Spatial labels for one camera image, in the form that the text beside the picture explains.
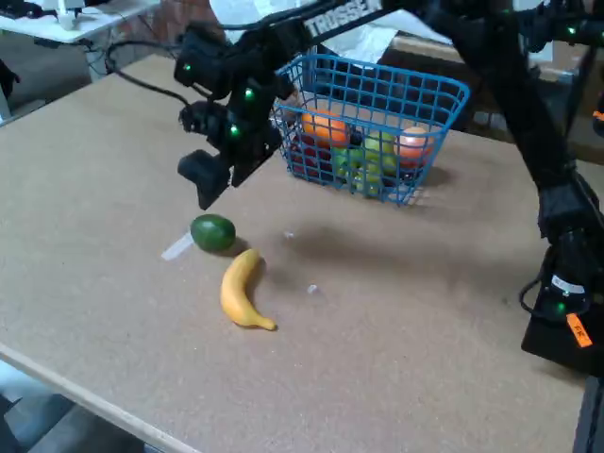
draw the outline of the wooden table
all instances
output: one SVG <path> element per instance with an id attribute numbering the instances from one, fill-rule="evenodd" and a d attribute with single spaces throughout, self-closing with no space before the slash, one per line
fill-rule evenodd
<path id="1" fill-rule="evenodd" d="M 185 92 L 172 64 L 131 71 Z M 166 451 L 570 451 L 583 379 L 520 349 L 545 244 L 512 146 L 452 132 L 400 209 L 271 159 L 212 208 L 267 263 L 279 330 L 247 330 L 229 258 L 160 258 L 199 213 L 179 109 L 111 76 L 0 131 L 0 357 Z"/>

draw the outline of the cable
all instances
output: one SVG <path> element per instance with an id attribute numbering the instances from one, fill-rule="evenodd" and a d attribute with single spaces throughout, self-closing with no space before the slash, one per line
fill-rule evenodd
<path id="1" fill-rule="evenodd" d="M 548 249 L 547 252 L 545 252 L 544 262 L 542 263 L 541 268 L 539 269 L 539 274 L 537 274 L 537 277 L 535 279 L 531 280 L 529 283 L 527 283 L 522 288 L 522 290 L 520 290 L 520 293 L 518 294 L 518 302 L 520 303 L 520 307 L 522 307 L 523 310 L 528 311 L 531 316 L 535 316 L 536 318 L 540 318 L 540 319 L 546 319 L 547 321 L 550 321 L 552 323 L 559 323 L 559 322 L 563 322 L 564 320 L 550 316 L 542 311 L 534 309 L 533 307 L 529 307 L 527 305 L 527 303 L 525 302 L 525 296 L 527 295 L 527 293 L 530 290 L 532 290 L 544 277 L 545 263 L 550 258 L 549 257 L 550 253 L 553 253 L 553 252 L 550 252 L 550 250 L 551 249 Z M 587 311 L 589 311 L 589 309 L 591 307 L 592 307 L 592 298 L 591 298 L 591 296 L 586 294 L 583 307 L 581 307 L 581 310 L 574 311 L 574 313 L 576 315 L 582 315 L 582 314 L 586 313 Z"/>
<path id="2" fill-rule="evenodd" d="M 120 69 L 118 69 L 116 62 L 112 57 L 112 54 L 117 49 L 119 49 L 121 47 L 125 47 L 127 45 L 139 45 L 142 47 L 151 47 L 151 48 L 161 49 L 161 50 L 177 49 L 178 46 L 162 44 L 160 42 L 137 41 L 137 40 L 116 42 L 116 43 L 113 43 L 112 45 L 110 45 L 109 48 L 107 49 L 105 63 L 107 64 L 107 67 L 111 72 L 115 73 L 122 79 L 127 80 L 128 82 L 133 83 L 134 85 L 137 85 L 141 88 L 145 88 L 151 92 L 158 92 L 159 94 L 163 94 L 165 96 L 172 97 L 173 99 L 180 101 L 182 104 L 184 104 L 185 107 L 190 109 L 191 104 L 189 104 L 189 101 L 187 101 L 187 99 L 185 99 L 180 94 L 178 94 L 176 92 L 171 92 L 170 90 L 165 90 L 160 87 L 156 87 L 155 85 L 151 85 L 150 83 L 147 83 L 147 82 L 143 82 L 142 80 L 139 80 L 138 78 L 133 77 L 132 75 L 128 75 L 128 74 L 122 72 Z"/>
<path id="3" fill-rule="evenodd" d="M 149 32 L 154 36 L 154 38 L 156 39 L 156 41 L 158 43 L 161 43 L 161 39 L 159 38 L 158 34 L 155 32 L 155 30 L 153 29 L 153 27 L 151 25 L 149 25 L 147 23 L 147 21 L 145 21 L 145 19 L 143 19 L 142 16 L 137 16 L 139 18 L 139 21 L 141 21 L 143 23 L 143 25 L 146 27 L 147 30 L 149 30 Z M 166 52 L 168 52 L 168 54 L 170 54 L 170 57 L 172 57 L 172 59 L 176 59 L 176 54 L 174 52 L 172 52 L 171 49 L 166 48 L 165 49 Z"/>

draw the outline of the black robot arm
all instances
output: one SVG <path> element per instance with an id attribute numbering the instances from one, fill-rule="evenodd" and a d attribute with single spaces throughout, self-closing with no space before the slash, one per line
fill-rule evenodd
<path id="1" fill-rule="evenodd" d="M 276 70 L 319 42 L 406 9 L 449 37 L 467 65 L 484 79 L 535 182 L 538 225 L 550 248 L 533 282 L 541 283 L 535 307 L 524 303 L 527 291 L 521 294 L 539 337 L 533 341 L 529 326 L 523 347 L 604 376 L 604 350 L 599 344 L 580 347 L 566 324 L 567 315 L 574 313 L 603 330 L 604 312 L 593 302 L 604 286 L 604 221 L 596 195 L 578 174 L 565 139 L 537 92 L 527 52 L 554 39 L 602 45 L 604 22 L 576 6 L 570 8 L 568 2 L 552 0 L 548 6 L 522 12 L 497 10 L 492 3 L 325 0 L 267 16 L 249 25 L 235 44 L 191 24 L 175 78 L 187 86 L 198 84 L 211 96 L 184 109 L 180 119 L 186 130 L 207 135 L 218 154 L 196 151 L 181 161 L 179 172 L 196 184 L 203 209 L 227 188 L 229 179 L 232 186 L 239 186 L 281 143 L 269 114 L 275 99 L 287 98 L 294 86 Z M 214 102 L 228 95 L 225 106 Z"/>

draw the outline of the orange label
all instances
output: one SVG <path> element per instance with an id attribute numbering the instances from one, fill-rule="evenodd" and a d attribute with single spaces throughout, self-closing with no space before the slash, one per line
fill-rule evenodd
<path id="1" fill-rule="evenodd" d="M 577 339 L 577 343 L 579 343 L 579 346 L 587 347 L 587 346 L 591 346 L 593 344 L 592 339 L 589 338 L 589 335 L 587 335 L 587 330 L 585 330 L 583 323 L 581 322 L 579 317 L 576 316 L 575 313 L 567 314 L 566 322 L 568 323 L 568 326 L 570 326 L 570 329 L 575 334 L 575 338 Z"/>

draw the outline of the yellow banana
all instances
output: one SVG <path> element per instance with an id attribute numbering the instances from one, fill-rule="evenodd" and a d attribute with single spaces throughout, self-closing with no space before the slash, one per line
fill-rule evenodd
<path id="1" fill-rule="evenodd" d="M 261 316 L 245 294 L 245 284 L 258 261 L 260 261 L 260 253 L 254 249 L 245 250 L 233 260 L 223 277 L 220 302 L 233 323 L 244 327 L 275 330 L 277 325 L 273 320 Z"/>

